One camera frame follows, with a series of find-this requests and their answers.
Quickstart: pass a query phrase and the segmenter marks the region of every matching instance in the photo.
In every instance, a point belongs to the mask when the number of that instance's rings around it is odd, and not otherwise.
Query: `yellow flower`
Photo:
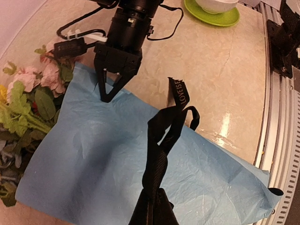
[[[0,102],[6,103],[7,88],[0,85]]]

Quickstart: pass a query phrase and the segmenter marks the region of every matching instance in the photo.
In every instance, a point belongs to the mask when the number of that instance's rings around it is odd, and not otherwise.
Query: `metal rail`
[[[270,19],[281,24],[278,10],[261,2],[258,11],[262,13],[265,24],[267,70],[262,129],[254,165],[268,170],[270,187],[283,190],[285,195],[269,218],[254,225],[283,225],[299,176],[300,88],[294,87],[294,79],[281,77],[270,70],[266,22]],[[300,76],[300,71],[295,68],[293,73]]]

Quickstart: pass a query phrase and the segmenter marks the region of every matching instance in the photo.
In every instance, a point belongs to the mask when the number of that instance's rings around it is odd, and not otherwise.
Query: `artificial flower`
[[[49,87],[53,91],[54,97],[65,93],[66,88],[60,79],[60,70],[56,64],[50,63],[46,66],[41,80],[42,87]]]
[[[0,102],[6,103],[7,88],[0,85]]]
[[[36,73],[38,69],[34,67],[25,67],[21,69],[15,76],[13,81],[8,85],[7,89],[7,101],[10,102],[11,90],[16,81],[21,81],[25,87],[25,92],[31,92],[36,86],[41,83],[40,79],[37,79]]]

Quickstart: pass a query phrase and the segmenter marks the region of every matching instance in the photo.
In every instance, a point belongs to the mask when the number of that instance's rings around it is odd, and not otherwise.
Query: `black bracket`
[[[96,53],[94,65],[98,76],[101,101],[110,102],[137,74],[142,62],[142,51],[126,52],[99,41],[96,43],[94,52]],[[109,93],[106,92],[105,87],[107,72],[118,75],[113,89]]]
[[[297,54],[300,45],[300,17],[291,10],[286,0],[281,2],[279,13],[284,21],[282,25],[267,21],[270,66],[282,76],[292,78],[292,66],[300,67]]]

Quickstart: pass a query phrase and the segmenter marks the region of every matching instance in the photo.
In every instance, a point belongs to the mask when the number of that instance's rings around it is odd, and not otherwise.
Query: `black connector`
[[[54,44],[54,57],[59,59],[63,57],[76,57],[87,52],[88,46],[84,38],[63,41]]]

